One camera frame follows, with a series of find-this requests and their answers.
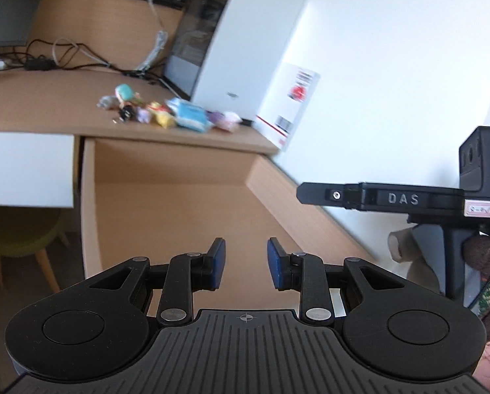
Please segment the blue tissue pack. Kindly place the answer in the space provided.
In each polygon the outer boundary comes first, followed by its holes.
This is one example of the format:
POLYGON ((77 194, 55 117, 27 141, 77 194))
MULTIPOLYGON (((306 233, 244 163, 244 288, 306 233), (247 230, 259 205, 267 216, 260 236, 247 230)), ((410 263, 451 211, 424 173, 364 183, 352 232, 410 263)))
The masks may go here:
POLYGON ((166 106, 172 110, 176 123, 182 128, 199 133, 205 133, 212 128, 206 111, 187 100, 172 98, 166 100, 166 106))

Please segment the purple crystal bead ornament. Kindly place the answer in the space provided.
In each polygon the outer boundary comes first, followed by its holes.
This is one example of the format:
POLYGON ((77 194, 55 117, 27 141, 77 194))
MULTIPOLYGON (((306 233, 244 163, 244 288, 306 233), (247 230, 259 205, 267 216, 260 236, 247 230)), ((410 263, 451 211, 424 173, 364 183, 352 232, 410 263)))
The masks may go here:
POLYGON ((213 126, 219 126, 225 121, 225 115, 219 111, 208 111, 206 117, 213 126))

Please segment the black small figurine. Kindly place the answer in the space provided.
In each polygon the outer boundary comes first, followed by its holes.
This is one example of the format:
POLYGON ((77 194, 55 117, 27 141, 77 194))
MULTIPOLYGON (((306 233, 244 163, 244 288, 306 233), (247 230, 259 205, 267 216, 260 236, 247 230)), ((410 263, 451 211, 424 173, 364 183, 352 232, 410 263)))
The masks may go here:
POLYGON ((135 121, 136 109, 131 105, 125 105, 118 110, 117 116, 112 119, 114 124, 135 121))

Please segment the grey small figurine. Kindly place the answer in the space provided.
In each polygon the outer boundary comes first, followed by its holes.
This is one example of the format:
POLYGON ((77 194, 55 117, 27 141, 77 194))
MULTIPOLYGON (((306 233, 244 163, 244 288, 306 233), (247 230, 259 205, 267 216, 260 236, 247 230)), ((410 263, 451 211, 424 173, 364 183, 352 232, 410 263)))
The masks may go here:
POLYGON ((105 110, 117 110, 119 108, 119 100, 115 95, 102 96, 97 103, 97 107, 105 110))

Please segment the green small figurine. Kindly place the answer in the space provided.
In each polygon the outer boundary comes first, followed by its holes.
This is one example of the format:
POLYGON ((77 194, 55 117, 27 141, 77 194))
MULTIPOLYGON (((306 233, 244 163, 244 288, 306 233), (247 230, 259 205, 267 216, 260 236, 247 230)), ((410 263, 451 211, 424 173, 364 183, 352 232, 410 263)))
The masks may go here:
POLYGON ((119 101, 119 104, 135 104, 138 105, 141 102, 140 94, 137 94, 132 87, 128 84, 120 84, 115 88, 116 99, 119 101))

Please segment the yellow duck figurine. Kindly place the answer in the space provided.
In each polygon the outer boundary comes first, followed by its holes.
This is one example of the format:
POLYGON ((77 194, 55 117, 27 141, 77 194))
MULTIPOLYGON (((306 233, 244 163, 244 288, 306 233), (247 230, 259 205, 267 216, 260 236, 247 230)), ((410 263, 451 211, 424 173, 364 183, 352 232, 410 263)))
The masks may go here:
POLYGON ((164 111, 158 111, 155 114, 156 123, 164 129, 171 129, 176 127, 175 117, 164 111))

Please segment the pink white bag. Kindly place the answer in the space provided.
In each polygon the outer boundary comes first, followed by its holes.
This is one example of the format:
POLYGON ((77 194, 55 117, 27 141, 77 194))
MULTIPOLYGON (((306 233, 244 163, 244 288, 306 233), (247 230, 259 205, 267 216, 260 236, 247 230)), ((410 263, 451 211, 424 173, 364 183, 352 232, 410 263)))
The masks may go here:
POLYGON ((216 121, 216 126, 225 132, 236 132, 242 123, 242 118, 231 111, 226 111, 221 113, 218 120, 216 121))

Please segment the purple small figurine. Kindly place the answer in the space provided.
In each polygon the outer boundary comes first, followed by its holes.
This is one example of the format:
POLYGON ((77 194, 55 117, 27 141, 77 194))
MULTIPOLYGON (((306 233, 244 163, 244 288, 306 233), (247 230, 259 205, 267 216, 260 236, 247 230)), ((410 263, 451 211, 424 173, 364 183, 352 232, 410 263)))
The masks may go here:
POLYGON ((141 124, 150 124, 153 119, 153 113, 145 108, 136 109, 136 119, 141 124))

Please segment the red hello kitty toy camera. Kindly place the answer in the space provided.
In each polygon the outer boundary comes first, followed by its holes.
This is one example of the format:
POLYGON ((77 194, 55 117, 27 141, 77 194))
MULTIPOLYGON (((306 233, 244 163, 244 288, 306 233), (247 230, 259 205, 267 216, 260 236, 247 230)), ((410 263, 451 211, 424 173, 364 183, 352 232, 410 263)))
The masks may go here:
POLYGON ((146 106, 146 109, 148 109, 154 113, 157 113, 157 112, 166 112, 168 114, 172 113, 171 109, 169 109, 166 105, 161 104, 157 101, 152 101, 152 102, 148 103, 146 106))

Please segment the open wooden drawer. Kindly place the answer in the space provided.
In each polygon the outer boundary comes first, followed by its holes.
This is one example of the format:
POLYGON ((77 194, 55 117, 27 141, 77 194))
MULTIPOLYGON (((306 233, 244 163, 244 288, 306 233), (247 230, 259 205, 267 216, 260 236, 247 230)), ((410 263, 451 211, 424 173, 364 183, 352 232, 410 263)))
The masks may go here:
POLYGON ((87 276, 135 255, 197 251, 215 237, 232 263, 243 253, 263 265, 269 237, 332 263, 368 257, 327 212, 300 204, 295 183, 260 154, 88 139, 81 180, 87 276))

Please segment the white red cardboard box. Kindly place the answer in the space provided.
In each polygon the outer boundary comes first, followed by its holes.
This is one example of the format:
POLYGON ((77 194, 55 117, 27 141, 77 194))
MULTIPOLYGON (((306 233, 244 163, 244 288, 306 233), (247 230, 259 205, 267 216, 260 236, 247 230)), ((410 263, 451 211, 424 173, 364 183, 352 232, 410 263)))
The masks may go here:
POLYGON ((285 150, 305 113, 321 76, 293 64, 280 65, 253 127, 280 150, 285 150))

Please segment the left white drawer front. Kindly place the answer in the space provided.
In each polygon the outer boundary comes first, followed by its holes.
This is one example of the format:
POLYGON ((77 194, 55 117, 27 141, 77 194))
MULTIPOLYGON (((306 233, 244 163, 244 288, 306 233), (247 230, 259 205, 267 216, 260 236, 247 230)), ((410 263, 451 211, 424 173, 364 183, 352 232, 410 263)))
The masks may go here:
POLYGON ((0 207, 72 208, 75 137, 0 133, 0 207))

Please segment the white aigo computer case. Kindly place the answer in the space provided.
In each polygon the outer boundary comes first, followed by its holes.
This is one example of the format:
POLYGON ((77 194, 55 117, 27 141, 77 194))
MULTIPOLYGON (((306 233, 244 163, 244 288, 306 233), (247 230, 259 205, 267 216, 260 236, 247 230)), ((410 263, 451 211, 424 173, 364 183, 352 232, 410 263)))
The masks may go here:
POLYGON ((187 0, 163 79, 183 99, 251 124, 306 0, 187 0))

